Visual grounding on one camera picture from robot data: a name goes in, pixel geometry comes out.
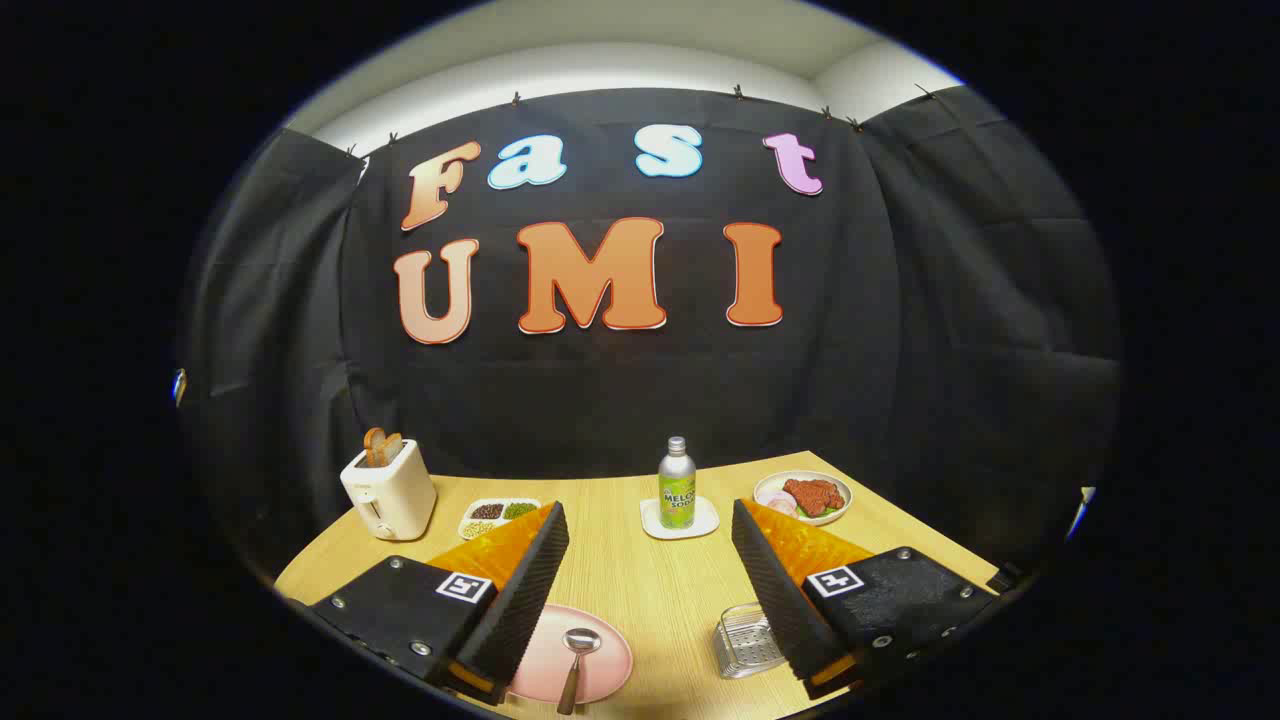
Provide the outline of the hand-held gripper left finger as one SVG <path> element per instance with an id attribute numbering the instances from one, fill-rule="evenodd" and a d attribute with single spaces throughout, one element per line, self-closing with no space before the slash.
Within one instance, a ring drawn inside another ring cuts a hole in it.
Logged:
<path id="1" fill-rule="evenodd" d="M 416 682 L 499 705 L 568 546 L 552 502 L 426 562 L 393 555 L 308 612 Z"/>

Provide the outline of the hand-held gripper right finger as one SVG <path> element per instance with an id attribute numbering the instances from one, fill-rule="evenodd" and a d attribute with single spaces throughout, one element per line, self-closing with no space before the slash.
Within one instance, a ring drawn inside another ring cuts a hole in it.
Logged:
<path id="1" fill-rule="evenodd" d="M 873 553 L 751 500 L 735 501 L 731 536 L 810 700 L 879 689 L 936 656 L 997 600 L 920 550 Z"/>

